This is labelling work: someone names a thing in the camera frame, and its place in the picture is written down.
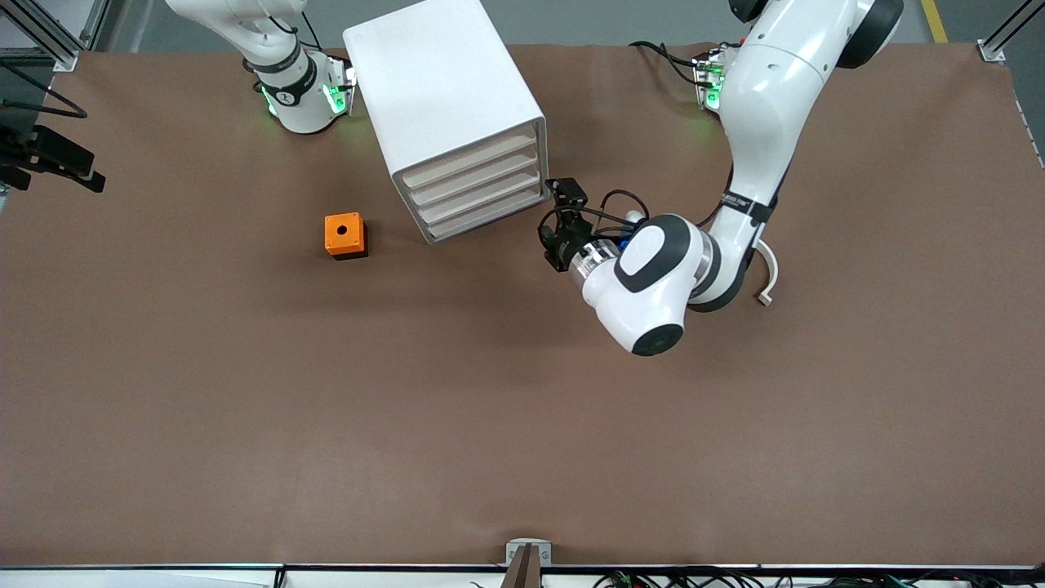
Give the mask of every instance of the orange cube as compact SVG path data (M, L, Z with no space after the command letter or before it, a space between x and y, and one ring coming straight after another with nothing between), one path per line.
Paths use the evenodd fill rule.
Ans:
M327 253L339 261L370 254L367 249L367 224L358 212L327 216L323 233Z

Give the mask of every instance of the brown tabletop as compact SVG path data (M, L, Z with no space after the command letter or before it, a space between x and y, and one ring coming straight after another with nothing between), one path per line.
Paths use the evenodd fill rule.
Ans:
M512 53L553 175L712 209L728 145L663 61ZM0 562L1045 558L1045 173L972 45L837 72L765 235L775 302L759 261L650 359L545 263L547 207L425 244L365 116L287 133L239 61L56 79L90 117L45 121L109 184L0 214ZM349 210L372 253L335 262Z

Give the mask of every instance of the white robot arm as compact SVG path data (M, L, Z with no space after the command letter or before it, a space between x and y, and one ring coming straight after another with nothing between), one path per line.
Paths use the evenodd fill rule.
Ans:
M307 0L167 0L178 15L222 36L261 80L270 112L288 131L317 133L348 112L355 77L345 61L305 50L285 19Z
M820 90L836 66L858 67L888 42L903 0L730 0L730 7L744 22L758 19L746 42L695 64L702 107L717 112L734 160L707 232L675 214L645 219L633 211L617 218L623 236L585 234L586 195L572 180L550 182L557 224L540 228L545 257L574 274L599 321L635 355L674 347L687 307L712 312L736 298Z

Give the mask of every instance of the metal frame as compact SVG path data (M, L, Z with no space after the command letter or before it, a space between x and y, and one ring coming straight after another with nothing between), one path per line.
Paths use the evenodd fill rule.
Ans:
M1045 8L1045 0L1025 0L1023 5L1016 9L1008 19L1002 23L998 30L986 40L980 39L976 42L979 46L980 56L989 63L1005 63L1005 53L1002 48L1017 32L1023 28L1038 13Z
M37 0L0 0L0 11L54 60L54 71L75 69L79 51L87 47Z

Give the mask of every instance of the white box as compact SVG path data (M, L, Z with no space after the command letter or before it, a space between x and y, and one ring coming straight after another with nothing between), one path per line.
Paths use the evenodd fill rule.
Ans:
M544 115L480 0L345 30L392 181L428 242L548 198Z

